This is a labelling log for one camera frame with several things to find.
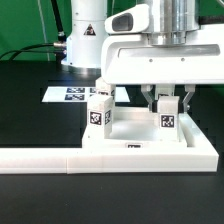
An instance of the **black surface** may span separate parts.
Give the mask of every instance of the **black surface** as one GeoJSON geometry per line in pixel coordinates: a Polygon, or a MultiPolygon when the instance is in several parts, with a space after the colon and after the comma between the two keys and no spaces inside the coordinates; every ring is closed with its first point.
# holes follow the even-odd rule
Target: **black surface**
{"type": "Polygon", "coordinates": [[[55,63],[0,63],[0,147],[80,147],[85,103],[42,103],[48,86],[93,86],[96,77],[58,70],[55,63]]]}
{"type": "MultiPolygon", "coordinates": [[[[86,86],[94,81],[58,71],[54,63],[46,62],[0,63],[0,77],[1,146],[80,145],[86,106],[42,104],[41,98],[50,85],[86,86]]],[[[203,108],[211,113],[203,103],[209,94],[203,91],[206,88],[193,102],[193,108],[198,105],[202,112],[191,111],[194,117],[203,108]]],[[[216,96],[209,91],[210,97],[216,96]]],[[[209,124],[203,117],[200,121],[209,124]]],[[[221,151],[217,173],[0,176],[0,223],[222,224],[223,211],[221,151]]]]}
{"type": "Polygon", "coordinates": [[[224,23],[224,16],[200,16],[199,17],[199,24],[200,25],[210,25],[210,24],[223,24],[224,23]]]}

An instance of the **cable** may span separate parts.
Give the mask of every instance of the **cable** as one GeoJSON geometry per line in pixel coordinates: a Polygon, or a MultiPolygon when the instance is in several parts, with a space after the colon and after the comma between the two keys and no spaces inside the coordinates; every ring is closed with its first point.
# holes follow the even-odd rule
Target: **cable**
{"type": "Polygon", "coordinates": [[[41,19],[41,24],[42,24],[42,29],[43,29],[44,42],[47,43],[47,33],[46,33],[46,27],[45,27],[44,16],[43,16],[43,11],[42,11],[40,0],[37,0],[37,4],[38,4],[38,8],[39,8],[40,19],[41,19]]]}
{"type": "Polygon", "coordinates": [[[63,29],[63,25],[61,22],[61,16],[60,16],[60,12],[58,9],[58,4],[56,0],[51,0],[51,5],[52,5],[52,9],[54,12],[54,18],[55,18],[55,22],[56,22],[56,26],[57,26],[57,30],[58,30],[58,40],[59,41],[66,41],[66,35],[63,29]]]}
{"type": "Polygon", "coordinates": [[[222,0],[217,0],[217,2],[224,8],[224,2],[222,0]]]}
{"type": "Polygon", "coordinates": [[[115,0],[112,1],[112,9],[111,9],[112,16],[114,15],[114,6],[115,6],[115,0]]]}
{"type": "Polygon", "coordinates": [[[199,24],[200,25],[209,25],[209,24],[223,24],[224,16],[200,16],[199,24]]]}
{"type": "Polygon", "coordinates": [[[7,54],[11,54],[11,53],[47,53],[47,54],[56,54],[56,53],[63,53],[63,51],[33,51],[33,50],[12,50],[12,51],[8,51],[8,52],[5,52],[4,54],[0,55],[0,60],[6,56],[7,54]]]}
{"type": "MultiPolygon", "coordinates": [[[[53,47],[54,44],[53,43],[45,43],[45,44],[35,44],[35,45],[31,45],[31,46],[27,46],[27,47],[24,47],[22,49],[20,49],[20,51],[23,51],[23,50],[30,50],[30,49],[35,49],[35,48],[41,48],[41,47],[53,47]]],[[[19,51],[16,51],[10,58],[9,60],[12,61],[15,57],[17,57],[21,52],[19,51]]]]}

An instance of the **white robot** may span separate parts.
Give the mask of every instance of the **white robot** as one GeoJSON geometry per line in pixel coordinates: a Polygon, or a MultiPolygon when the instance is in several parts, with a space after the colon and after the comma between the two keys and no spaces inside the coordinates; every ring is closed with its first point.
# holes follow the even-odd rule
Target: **white robot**
{"type": "Polygon", "coordinates": [[[215,172],[219,155],[187,110],[196,84],[224,83],[224,25],[200,26],[198,3],[137,0],[105,29],[107,0],[72,0],[62,64],[102,75],[87,104],[83,148],[1,149],[0,173],[215,172]],[[149,107],[115,107],[117,84],[140,85],[149,107]]]}
{"type": "Polygon", "coordinates": [[[117,153],[114,168],[217,169],[217,152],[187,114],[196,84],[224,83],[224,26],[199,26],[198,4],[138,0],[135,7],[106,20],[110,36],[102,47],[99,94],[88,102],[83,147],[117,153]],[[141,85],[149,108],[114,107],[117,84],[141,85]],[[178,84],[187,92],[183,102],[174,96],[178,84]]]}

